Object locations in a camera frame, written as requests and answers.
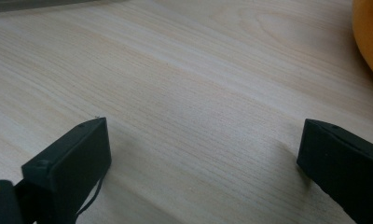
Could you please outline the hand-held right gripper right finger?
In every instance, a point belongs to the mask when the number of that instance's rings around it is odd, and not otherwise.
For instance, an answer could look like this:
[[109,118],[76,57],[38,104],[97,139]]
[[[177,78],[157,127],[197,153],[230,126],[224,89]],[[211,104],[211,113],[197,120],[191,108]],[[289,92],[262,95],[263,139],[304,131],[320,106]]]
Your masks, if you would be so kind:
[[316,119],[306,119],[297,165],[357,224],[373,224],[373,144]]

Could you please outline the orange plush toy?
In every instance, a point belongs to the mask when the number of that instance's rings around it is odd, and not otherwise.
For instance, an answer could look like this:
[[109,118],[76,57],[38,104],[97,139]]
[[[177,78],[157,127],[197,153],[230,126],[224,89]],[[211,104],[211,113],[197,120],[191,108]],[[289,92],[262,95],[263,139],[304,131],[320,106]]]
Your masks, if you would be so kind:
[[352,0],[352,30],[357,47],[373,72],[373,0]]

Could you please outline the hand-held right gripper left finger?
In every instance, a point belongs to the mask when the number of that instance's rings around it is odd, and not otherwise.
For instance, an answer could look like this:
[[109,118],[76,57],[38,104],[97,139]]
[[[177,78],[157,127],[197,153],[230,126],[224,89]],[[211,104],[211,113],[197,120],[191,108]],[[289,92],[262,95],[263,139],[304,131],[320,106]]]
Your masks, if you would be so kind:
[[76,224],[110,164],[106,119],[75,126],[21,167],[23,218],[29,224]]

